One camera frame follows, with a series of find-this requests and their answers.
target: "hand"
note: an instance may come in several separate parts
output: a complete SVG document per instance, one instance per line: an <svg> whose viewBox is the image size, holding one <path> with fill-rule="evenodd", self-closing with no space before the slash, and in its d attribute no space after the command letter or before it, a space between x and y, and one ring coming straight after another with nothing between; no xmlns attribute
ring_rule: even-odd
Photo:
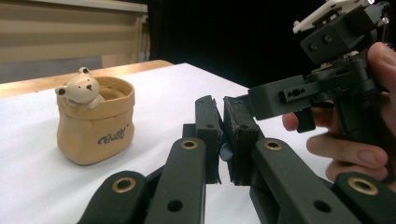
<svg viewBox="0 0 396 224"><path fill-rule="evenodd" d="M313 107L315 123L329 131L311 137L306 146L313 154L333 158L326 171L331 181L345 172L359 172L381 181L389 172L396 174L396 53L382 43L375 43L368 51L367 60L374 79L389 90L374 100L387 129L386 148L347 141L342 137L334 109ZM284 115L283 125L288 131L296 130L297 117L293 113ZM388 161L393 168L390 171L385 167ZM389 187L396 192L396 182L389 183Z"/></svg>

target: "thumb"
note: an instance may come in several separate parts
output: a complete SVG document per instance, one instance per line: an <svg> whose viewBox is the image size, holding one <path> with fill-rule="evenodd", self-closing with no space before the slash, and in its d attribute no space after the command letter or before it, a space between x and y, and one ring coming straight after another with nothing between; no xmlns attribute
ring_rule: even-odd
<svg viewBox="0 0 396 224"><path fill-rule="evenodd" d="M391 95L396 95L396 52L377 42L370 47L367 60L375 80Z"/></svg>

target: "white surface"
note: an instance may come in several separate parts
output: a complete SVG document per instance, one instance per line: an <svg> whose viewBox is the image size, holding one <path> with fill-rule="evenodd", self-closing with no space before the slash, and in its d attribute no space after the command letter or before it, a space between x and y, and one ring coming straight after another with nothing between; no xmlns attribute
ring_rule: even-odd
<svg viewBox="0 0 396 224"><path fill-rule="evenodd" d="M184 123L194 123L194 102L212 95L220 114L224 96L247 89L189 64L122 77L135 88L135 135L120 154L89 166L66 159L57 148L59 122L54 90L0 99L0 223L76 223L103 181L123 170L148 175L165 164ZM311 133L289 133L280 117L258 122L267 137L287 142L317 175L328 160L305 148ZM260 223L248 187L229 181L220 162L222 185L207 185L205 223Z"/></svg>
<svg viewBox="0 0 396 224"><path fill-rule="evenodd" d="M374 2L374 0L328 0L317 10L312 12L308 17L303 19L301 22L296 23L293 27L293 32L297 34L299 32L314 28L314 22L335 8L340 8L340 13L348 13L355 7L368 6L371 4L371 2Z"/></svg>

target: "teddy bear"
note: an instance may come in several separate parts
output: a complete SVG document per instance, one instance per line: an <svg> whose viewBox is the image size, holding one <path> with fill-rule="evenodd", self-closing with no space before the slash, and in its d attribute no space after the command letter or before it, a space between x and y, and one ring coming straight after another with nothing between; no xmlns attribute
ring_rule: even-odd
<svg viewBox="0 0 396 224"><path fill-rule="evenodd" d="M89 109L94 109L105 99L99 94L99 82L91 76L86 67L78 69L78 74L72 77L64 86L55 88L59 97L66 97L71 106L87 104Z"/></svg>

